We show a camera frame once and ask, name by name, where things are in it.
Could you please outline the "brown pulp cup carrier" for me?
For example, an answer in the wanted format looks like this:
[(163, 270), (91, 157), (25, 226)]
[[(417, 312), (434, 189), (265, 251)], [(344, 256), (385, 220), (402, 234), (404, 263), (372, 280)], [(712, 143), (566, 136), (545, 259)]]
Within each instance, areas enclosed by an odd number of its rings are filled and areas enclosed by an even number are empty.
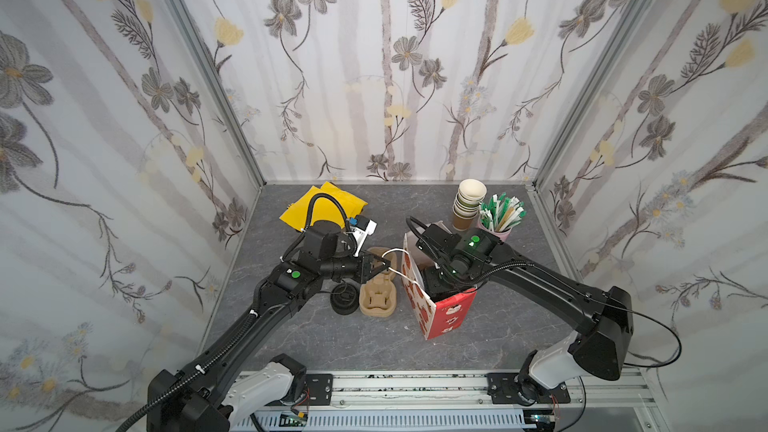
[(396, 274), (387, 268), (361, 286), (359, 308), (363, 315), (388, 318), (395, 312), (397, 306), (395, 277)]

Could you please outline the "red white paper bag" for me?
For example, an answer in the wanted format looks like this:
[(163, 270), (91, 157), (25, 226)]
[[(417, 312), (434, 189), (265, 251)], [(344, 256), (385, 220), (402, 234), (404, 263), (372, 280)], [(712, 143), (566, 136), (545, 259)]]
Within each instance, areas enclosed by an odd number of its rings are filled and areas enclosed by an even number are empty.
[(399, 252), (400, 262), (390, 271), (400, 279), (425, 339), (435, 339), (458, 329), (465, 320), (476, 297), (474, 287), (459, 292), (437, 292), (438, 270), (435, 262), (416, 246), (412, 232), (406, 232), (400, 248), (387, 250), (384, 255)]

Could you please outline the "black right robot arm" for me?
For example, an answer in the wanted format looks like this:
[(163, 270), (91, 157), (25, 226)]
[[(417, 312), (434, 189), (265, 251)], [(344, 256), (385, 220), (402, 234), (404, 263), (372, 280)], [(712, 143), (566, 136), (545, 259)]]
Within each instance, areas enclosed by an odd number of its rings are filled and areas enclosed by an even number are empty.
[(620, 379), (638, 311), (620, 287), (603, 290), (563, 276), (515, 251), (500, 238), (478, 228), (451, 233), (437, 224), (409, 217), (416, 248), (431, 265), (422, 274), (426, 292), (435, 298), (474, 293), (489, 282), (505, 286), (543, 307), (572, 331), (545, 350), (528, 354), (504, 395), (531, 406), (561, 384), (592, 376)]

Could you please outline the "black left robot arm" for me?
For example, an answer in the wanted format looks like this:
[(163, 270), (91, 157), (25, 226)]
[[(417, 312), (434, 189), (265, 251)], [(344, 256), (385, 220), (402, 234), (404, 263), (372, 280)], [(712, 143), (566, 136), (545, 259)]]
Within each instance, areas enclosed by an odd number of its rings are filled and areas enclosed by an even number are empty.
[(256, 408), (300, 394), (305, 370), (285, 355), (268, 365), (266, 380), (258, 386), (238, 377), (245, 361), (326, 281), (363, 285), (386, 270), (388, 260), (362, 248), (375, 230), (374, 221), (348, 216), (330, 194), (312, 197), (299, 236), (255, 288), (251, 305), (178, 372), (158, 373), (146, 404), (119, 430), (128, 431), (144, 419), (149, 431), (227, 431)]

